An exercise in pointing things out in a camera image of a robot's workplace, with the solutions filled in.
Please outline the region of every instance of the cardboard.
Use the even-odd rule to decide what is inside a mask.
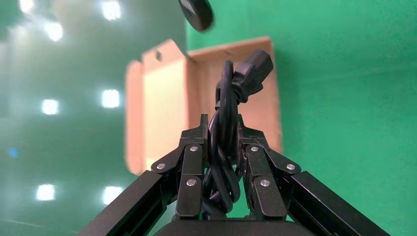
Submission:
[[[181,132],[199,125],[200,114],[214,114],[215,88],[225,60],[243,62],[254,50],[267,51],[274,61],[269,37],[188,52],[172,40],[142,54],[142,63],[126,70],[126,164],[141,174],[174,150]],[[276,66],[264,89],[240,104],[245,125],[264,132],[269,146],[282,152],[282,132]]]

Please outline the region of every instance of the black disc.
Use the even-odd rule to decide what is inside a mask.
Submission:
[[[207,0],[179,0],[182,12],[197,31],[206,31],[213,22],[213,11]]]

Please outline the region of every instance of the green wall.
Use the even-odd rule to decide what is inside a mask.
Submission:
[[[271,36],[285,155],[389,234],[417,235],[416,1],[210,3],[215,26],[187,25],[188,48]]]
[[[74,236],[106,206],[107,186],[136,179],[124,160],[126,66],[167,38],[184,49],[184,18],[172,0],[121,0],[114,21],[100,0],[35,1],[54,6],[54,42],[41,16],[16,15],[18,2],[0,0],[0,236]],[[120,107],[102,107],[106,89]],[[43,99],[59,112],[42,113]],[[55,199],[36,198],[43,184]]]

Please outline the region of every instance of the screw head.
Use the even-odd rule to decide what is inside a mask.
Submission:
[[[295,169],[296,168],[296,166],[295,165],[293,165],[293,164],[288,164],[287,165],[287,169],[289,169],[289,170],[293,170],[293,169]]]
[[[269,184],[271,184],[271,182],[269,182],[268,180],[266,180],[266,179],[261,180],[261,185],[263,187],[268,187]]]
[[[162,170],[162,169],[164,169],[164,168],[165,168],[165,164],[164,164],[164,163],[160,163],[160,164],[156,165],[156,168],[157,168],[158,170]]]
[[[187,180],[187,185],[188,186],[194,186],[196,184],[196,180],[191,178],[189,180]]]

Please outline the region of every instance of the open cardboard box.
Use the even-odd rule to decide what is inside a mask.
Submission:
[[[225,60],[243,62],[256,49],[274,61],[269,37],[204,48],[184,55],[172,40],[142,54],[126,71],[126,164],[141,174],[153,162],[174,150],[181,132],[197,127],[200,115],[215,109],[215,88]],[[282,132],[276,66],[263,82],[264,89],[238,106],[245,126],[264,132],[269,146],[282,151]]]

